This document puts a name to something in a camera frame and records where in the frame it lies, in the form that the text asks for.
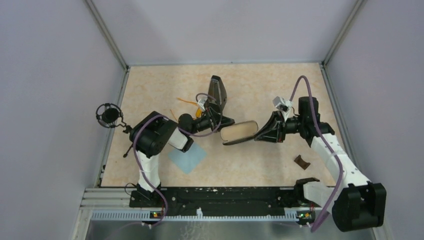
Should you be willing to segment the black glasses case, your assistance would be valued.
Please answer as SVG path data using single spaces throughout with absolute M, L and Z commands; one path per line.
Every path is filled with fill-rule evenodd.
M 224 146 L 231 146 L 253 140 L 259 130 L 254 120 L 239 122 L 231 126 L 223 127 L 220 136 Z

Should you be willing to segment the orange sunglasses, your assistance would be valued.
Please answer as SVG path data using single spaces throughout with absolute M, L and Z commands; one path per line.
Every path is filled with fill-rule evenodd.
M 202 112 L 201 108 L 198 106 L 198 104 L 197 104 L 196 102 L 194 102 L 194 101 L 184 100 L 184 99 L 179 98 L 179 97 L 177 97 L 176 99 L 177 99 L 177 100 L 179 100 L 179 101 L 181 101 L 181 102 L 188 103 L 188 104 L 191 104 L 191 105 L 196 106 L 196 107 L 197 107 L 197 109 L 196 109 L 196 112 L 195 112 L 195 117 L 196 117 L 196 118 L 200 118 L 200 117 L 202 116 L 202 113 L 203 113 L 203 112 Z M 170 111 L 170 113 L 171 113 L 171 115 L 172 115 L 173 119 L 177 121 L 178 119 L 176 118 L 176 115 L 174 114 L 173 110 L 172 110 L 172 109 L 170 109 L 169 111 Z

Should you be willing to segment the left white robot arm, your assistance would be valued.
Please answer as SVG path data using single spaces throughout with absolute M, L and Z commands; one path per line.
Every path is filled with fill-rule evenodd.
M 193 118 L 184 113 L 177 122 L 152 111 L 129 133 L 134 156 L 139 166 L 139 181 L 136 185 L 137 196 L 149 207 L 160 202 L 160 193 L 155 190 L 161 185 L 159 177 L 159 155 L 166 145 L 171 145 L 182 153 L 189 151 L 194 144 L 192 137 L 210 129 L 212 133 L 235 124 L 235 120 L 221 115 L 213 108 Z

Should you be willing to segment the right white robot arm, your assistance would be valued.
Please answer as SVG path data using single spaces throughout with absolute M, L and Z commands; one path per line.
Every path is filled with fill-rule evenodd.
M 268 122 L 255 134 L 255 141 L 282 143 L 288 134 L 299 134 L 323 161 L 335 181 L 328 187 L 312 180 L 293 192 L 299 206 L 313 202 L 321 206 L 323 216 L 331 215 L 342 232 L 380 227 L 384 223 L 387 191 L 373 183 L 343 150 L 335 131 L 320 121 L 319 102 L 315 97 L 298 99 L 298 113 L 290 116 L 293 103 L 277 96 L 276 108 Z

